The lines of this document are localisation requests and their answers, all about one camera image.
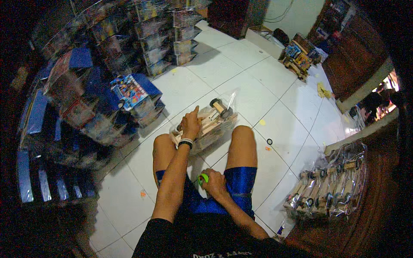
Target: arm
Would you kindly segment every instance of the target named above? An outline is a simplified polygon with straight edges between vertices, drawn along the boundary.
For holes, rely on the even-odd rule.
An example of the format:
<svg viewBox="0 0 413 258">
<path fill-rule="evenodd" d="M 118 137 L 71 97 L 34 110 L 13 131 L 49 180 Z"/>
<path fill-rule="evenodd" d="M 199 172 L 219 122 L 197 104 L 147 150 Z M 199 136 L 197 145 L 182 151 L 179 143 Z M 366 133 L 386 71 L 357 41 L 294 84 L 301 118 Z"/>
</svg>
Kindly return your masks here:
<svg viewBox="0 0 413 258">
<path fill-rule="evenodd" d="M 198 134 L 201 123 L 197 119 L 199 106 L 182 118 L 182 138 L 194 140 Z M 183 188 L 188 165 L 190 147 L 182 144 L 173 156 L 159 187 L 152 218 L 162 218 L 173 223 L 175 215 L 182 204 Z"/>
<path fill-rule="evenodd" d="M 225 186 L 225 176 L 212 169 L 204 170 L 203 173 L 209 177 L 208 183 L 203 183 L 202 188 L 209 192 L 219 202 L 234 220 L 235 224 L 257 239 L 269 238 L 267 232 L 248 216 L 234 202 Z"/>
</svg>

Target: bracelet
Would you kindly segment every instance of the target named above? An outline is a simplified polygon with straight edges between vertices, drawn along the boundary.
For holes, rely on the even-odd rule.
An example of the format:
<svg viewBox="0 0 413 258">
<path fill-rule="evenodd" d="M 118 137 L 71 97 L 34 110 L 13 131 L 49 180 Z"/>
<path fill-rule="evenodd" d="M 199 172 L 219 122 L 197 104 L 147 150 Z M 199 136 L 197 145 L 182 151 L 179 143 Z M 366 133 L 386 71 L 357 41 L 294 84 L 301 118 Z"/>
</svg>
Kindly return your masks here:
<svg viewBox="0 0 413 258">
<path fill-rule="evenodd" d="M 194 144 L 194 141 L 192 141 L 190 138 L 182 138 L 179 142 L 190 142 Z"/>
<path fill-rule="evenodd" d="M 182 141 L 182 140 L 181 140 L 181 141 L 179 142 L 179 144 L 178 144 L 178 148 L 179 148 L 179 146 L 180 146 L 181 144 L 187 144 L 187 145 L 189 145 L 189 148 L 192 149 L 192 143 L 190 143 L 190 142 Z"/>
</svg>

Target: white tile floor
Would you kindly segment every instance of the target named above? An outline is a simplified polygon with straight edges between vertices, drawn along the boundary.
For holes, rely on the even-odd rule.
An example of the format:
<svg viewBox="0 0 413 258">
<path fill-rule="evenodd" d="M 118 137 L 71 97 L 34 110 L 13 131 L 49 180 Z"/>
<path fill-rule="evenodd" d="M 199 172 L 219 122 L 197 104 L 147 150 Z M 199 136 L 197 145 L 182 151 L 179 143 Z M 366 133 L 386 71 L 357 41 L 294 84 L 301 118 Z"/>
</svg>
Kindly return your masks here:
<svg viewBox="0 0 413 258">
<path fill-rule="evenodd" d="M 333 101 L 317 95 L 317 82 L 330 87 L 320 66 L 310 69 L 312 77 L 305 84 L 249 41 L 234 40 L 205 22 L 198 26 L 203 30 L 196 37 L 199 55 L 153 81 L 164 94 L 164 114 L 139 139 L 117 151 L 100 175 L 95 232 L 90 237 L 100 257 L 132 256 L 156 200 L 153 141 L 196 105 L 207 106 L 211 99 L 237 88 L 238 124 L 253 127 L 257 142 L 253 210 L 270 236 L 286 216 L 281 203 L 301 169 L 311 166 L 324 145 L 353 133 L 352 119 L 341 115 Z M 205 168 L 223 173 L 230 136 L 229 132 L 190 159 L 192 180 Z M 270 151 L 265 149 L 267 138 L 273 140 Z"/>
</svg>

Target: hand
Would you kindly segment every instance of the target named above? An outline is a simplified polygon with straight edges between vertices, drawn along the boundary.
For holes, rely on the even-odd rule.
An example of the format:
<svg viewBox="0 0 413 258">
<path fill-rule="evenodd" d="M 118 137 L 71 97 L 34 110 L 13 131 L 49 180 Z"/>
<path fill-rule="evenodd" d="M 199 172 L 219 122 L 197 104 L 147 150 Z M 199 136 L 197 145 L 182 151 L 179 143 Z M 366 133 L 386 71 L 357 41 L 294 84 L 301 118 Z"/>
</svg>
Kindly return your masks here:
<svg viewBox="0 0 413 258">
<path fill-rule="evenodd" d="M 189 138 L 195 140 L 201 129 L 201 118 L 198 118 L 199 106 L 195 107 L 194 111 L 186 114 L 181 121 L 182 125 L 182 139 Z"/>
<path fill-rule="evenodd" d="M 209 177 L 208 182 L 204 181 L 202 184 L 202 188 L 212 195 L 216 201 L 220 202 L 224 198 L 230 198 L 225 186 L 226 180 L 224 175 L 210 168 L 205 169 L 202 173 Z"/>
</svg>

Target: light green wall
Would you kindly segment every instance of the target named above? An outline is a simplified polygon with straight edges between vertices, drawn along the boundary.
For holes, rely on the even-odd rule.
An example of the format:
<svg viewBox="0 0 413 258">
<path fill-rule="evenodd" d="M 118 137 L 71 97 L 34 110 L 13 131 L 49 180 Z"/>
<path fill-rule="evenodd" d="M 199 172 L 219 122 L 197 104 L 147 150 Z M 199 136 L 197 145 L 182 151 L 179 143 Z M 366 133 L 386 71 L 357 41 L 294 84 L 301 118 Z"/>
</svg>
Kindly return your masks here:
<svg viewBox="0 0 413 258">
<path fill-rule="evenodd" d="M 271 0 L 267 9 L 266 19 L 282 15 L 289 4 L 290 0 Z M 290 11 L 282 21 L 277 23 L 264 22 L 264 26 L 271 30 L 280 28 L 290 39 L 297 32 L 306 36 L 316 21 L 323 4 L 324 0 L 294 0 Z"/>
</svg>

